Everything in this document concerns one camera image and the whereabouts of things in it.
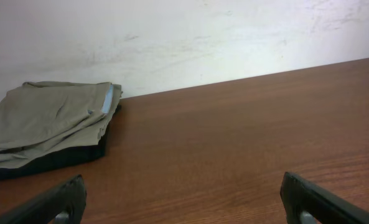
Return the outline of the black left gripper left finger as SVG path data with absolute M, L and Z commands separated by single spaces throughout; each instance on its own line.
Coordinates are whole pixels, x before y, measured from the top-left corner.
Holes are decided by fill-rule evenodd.
M 85 207 L 85 183 L 81 175 L 76 175 L 1 214 L 0 224 L 79 224 Z

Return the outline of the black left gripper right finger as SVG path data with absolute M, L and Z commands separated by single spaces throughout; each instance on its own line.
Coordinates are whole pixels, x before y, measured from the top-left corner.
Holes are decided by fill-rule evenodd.
M 292 172 L 284 173 L 280 196 L 289 224 L 369 224 L 369 212 Z

